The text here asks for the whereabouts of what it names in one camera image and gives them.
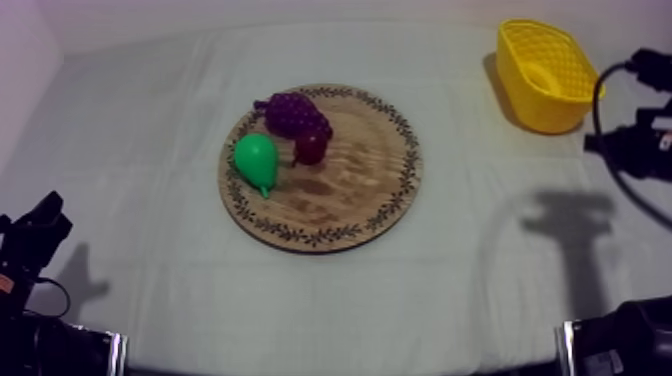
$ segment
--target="toy fruit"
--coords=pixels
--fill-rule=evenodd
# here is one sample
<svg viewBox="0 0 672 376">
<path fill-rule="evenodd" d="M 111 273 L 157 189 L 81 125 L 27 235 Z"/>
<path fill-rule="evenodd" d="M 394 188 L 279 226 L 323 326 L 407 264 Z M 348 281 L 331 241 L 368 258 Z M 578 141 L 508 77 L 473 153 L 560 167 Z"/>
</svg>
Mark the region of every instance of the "toy fruit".
<svg viewBox="0 0 672 376">
<path fill-rule="evenodd" d="M 331 139 L 329 120 L 301 93 L 276 93 L 268 102 L 256 101 L 254 108 L 264 110 L 268 131 L 294 140 L 309 130 L 323 132 Z"/>
<path fill-rule="evenodd" d="M 236 143 L 233 162 L 243 177 L 268 198 L 278 174 L 278 149 L 270 137 L 251 133 L 241 138 Z"/>
<path fill-rule="evenodd" d="M 329 140 L 327 135 L 319 130 L 306 131 L 294 143 L 294 161 L 305 165 L 318 164 L 324 159 Z"/>
</svg>

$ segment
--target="white tablecloth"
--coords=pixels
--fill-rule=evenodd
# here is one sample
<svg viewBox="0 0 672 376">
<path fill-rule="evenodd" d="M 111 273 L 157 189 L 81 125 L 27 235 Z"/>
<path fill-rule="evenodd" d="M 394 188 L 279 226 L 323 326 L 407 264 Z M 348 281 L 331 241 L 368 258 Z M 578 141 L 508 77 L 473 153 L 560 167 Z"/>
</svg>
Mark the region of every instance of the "white tablecloth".
<svg viewBox="0 0 672 376">
<path fill-rule="evenodd" d="M 598 69 L 627 57 L 584 31 Z M 495 41 L 495 25 L 327 23 L 69 57 L 0 177 L 0 210 L 63 195 L 75 227 L 43 274 L 71 290 L 70 320 L 130 335 L 135 365 L 391 376 L 552 359 L 561 321 L 669 293 L 671 238 L 582 152 L 589 124 L 546 137 L 507 120 L 485 69 Z M 385 98 L 425 161 L 391 231 L 325 257 L 250 238 L 216 184 L 253 100 L 308 83 Z M 664 99 L 625 77 L 608 89 L 608 127 Z M 637 187 L 672 209 L 669 186 Z M 39 305 L 49 291 L 36 294 Z"/>
</svg>

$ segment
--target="wood grain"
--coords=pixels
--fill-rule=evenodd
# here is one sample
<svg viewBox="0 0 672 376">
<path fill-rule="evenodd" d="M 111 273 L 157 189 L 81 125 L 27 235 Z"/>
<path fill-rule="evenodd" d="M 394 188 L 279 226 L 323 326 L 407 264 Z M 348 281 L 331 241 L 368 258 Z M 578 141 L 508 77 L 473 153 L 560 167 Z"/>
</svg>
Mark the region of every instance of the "wood grain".
<svg viewBox="0 0 672 376">
<path fill-rule="evenodd" d="M 411 126 L 391 105 L 366 91 L 310 85 L 306 94 L 329 119 L 334 137 L 319 165 L 291 167 L 294 144 L 266 130 L 262 112 L 247 113 L 231 130 L 219 161 L 224 206 L 250 235 L 300 253 L 343 251 L 370 241 L 406 212 L 420 185 L 420 147 Z M 233 168 L 235 143 L 248 133 L 271 136 L 280 166 L 264 200 Z"/>
</svg>

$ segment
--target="white wall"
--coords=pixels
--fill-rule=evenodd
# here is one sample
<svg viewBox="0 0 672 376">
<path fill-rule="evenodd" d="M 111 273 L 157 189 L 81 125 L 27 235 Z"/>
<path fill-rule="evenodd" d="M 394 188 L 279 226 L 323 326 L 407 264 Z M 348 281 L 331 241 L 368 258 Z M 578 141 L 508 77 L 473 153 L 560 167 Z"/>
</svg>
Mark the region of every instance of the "white wall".
<svg viewBox="0 0 672 376">
<path fill-rule="evenodd" d="M 32 0 L 0 1 L 0 171 L 62 62 Z"/>
<path fill-rule="evenodd" d="M 205 28 L 325 20 L 493 26 L 531 17 L 630 46 L 672 47 L 671 0 L 39 0 L 66 52 Z"/>
</svg>

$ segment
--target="orange label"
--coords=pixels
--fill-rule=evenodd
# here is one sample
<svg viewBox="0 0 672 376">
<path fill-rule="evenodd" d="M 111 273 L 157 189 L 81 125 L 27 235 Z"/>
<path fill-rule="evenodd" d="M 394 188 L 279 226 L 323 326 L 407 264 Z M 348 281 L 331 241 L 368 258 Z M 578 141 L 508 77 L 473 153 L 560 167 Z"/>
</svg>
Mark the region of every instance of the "orange label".
<svg viewBox="0 0 672 376">
<path fill-rule="evenodd" d="M 4 291 L 8 294 L 11 294 L 13 289 L 14 289 L 14 281 L 0 274 L 0 291 Z"/>
</svg>

